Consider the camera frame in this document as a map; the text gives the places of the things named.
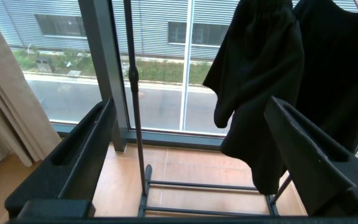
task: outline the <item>clothes rack base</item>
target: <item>clothes rack base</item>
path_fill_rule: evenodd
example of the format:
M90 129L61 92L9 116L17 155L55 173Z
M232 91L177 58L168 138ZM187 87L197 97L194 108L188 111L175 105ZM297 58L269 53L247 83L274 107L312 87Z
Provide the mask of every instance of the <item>clothes rack base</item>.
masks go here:
M128 57L129 57L129 82L131 84L132 102L134 105L134 117L135 117L135 129L136 139L139 155L139 167L140 167L140 179L142 183L142 196L140 198L138 217L145 217L146 211L156 212L173 212L173 213L191 213L191 214L202 214L202 215L224 215L224 216L261 216L263 214L252 214L252 213L233 213L233 212L217 212L217 211L204 211L204 210L192 210L192 209L180 209L180 208L163 208L163 207L148 207L147 197L151 185L169 185L176 187L199 187L199 188L210 188L210 189L231 189L231 190L245 190L245 191L257 191L255 187L238 187L228 185L213 185L213 184L192 184L192 183L181 183L181 182L166 182L159 180L152 180L152 166L147 165L144 170L144 156L143 156L143 145L142 145L142 126L140 124L140 109L139 109L139 73L135 65L135 47L134 47L134 31L132 24L132 11L131 1L124 1L124 12L126 20L127 30L127 42L128 42ZM284 189L291 182L288 178L284 184L280 187L276 196L266 195L266 202L268 205L270 215L277 216L278 211L275 202L278 197L284 191Z

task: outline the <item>green vegetation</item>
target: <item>green vegetation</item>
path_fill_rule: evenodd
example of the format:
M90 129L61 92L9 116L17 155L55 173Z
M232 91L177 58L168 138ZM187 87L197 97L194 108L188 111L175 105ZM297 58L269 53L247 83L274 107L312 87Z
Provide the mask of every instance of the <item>green vegetation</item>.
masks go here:
M81 75L96 76L93 61L89 54L74 49L66 49L62 54L41 54L36 47L31 53L26 50L13 50L21 69L27 72L39 72L35 60L39 57L50 58L56 74L67 74L70 70L82 71ZM183 63L164 61L137 60L140 80L181 83L183 81ZM197 62L190 65L189 83L202 84L211 65Z

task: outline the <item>tile floor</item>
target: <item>tile floor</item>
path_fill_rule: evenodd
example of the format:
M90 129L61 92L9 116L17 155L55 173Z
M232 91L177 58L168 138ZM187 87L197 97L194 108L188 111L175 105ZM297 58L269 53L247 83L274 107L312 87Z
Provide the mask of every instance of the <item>tile floor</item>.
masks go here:
M203 184L252 186L248 166L220 152L144 147L145 165L153 168L153 180L196 182ZM141 187L136 145L125 153L110 146L93 199L97 217L136 216ZM24 167L15 155L0 163L0 223L7 220L5 198L37 167ZM148 205L155 207L217 210L224 212L268 213L264 196L235 190L208 190L176 187L152 187ZM277 202L281 215L305 215L299 196L291 184ZM147 216L194 216L147 212Z

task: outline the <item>asphalt road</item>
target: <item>asphalt road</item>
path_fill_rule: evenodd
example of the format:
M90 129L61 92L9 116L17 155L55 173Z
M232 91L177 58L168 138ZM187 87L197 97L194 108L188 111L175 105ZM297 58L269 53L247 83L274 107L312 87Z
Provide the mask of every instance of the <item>asphalt road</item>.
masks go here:
M79 121L99 101L97 85L75 82L29 80L29 85L40 100L50 119ZM179 130L181 91L153 88L140 90L140 117L143 128ZM134 126L132 94L126 88L130 124ZM223 134L213 122L216 95L190 91L185 131Z

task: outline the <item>curtain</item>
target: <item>curtain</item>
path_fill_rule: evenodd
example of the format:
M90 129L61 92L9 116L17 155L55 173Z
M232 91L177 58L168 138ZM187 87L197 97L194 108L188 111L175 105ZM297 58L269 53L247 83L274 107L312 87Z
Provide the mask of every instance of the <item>curtain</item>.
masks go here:
M12 151L31 166L59 142L0 32L0 160Z

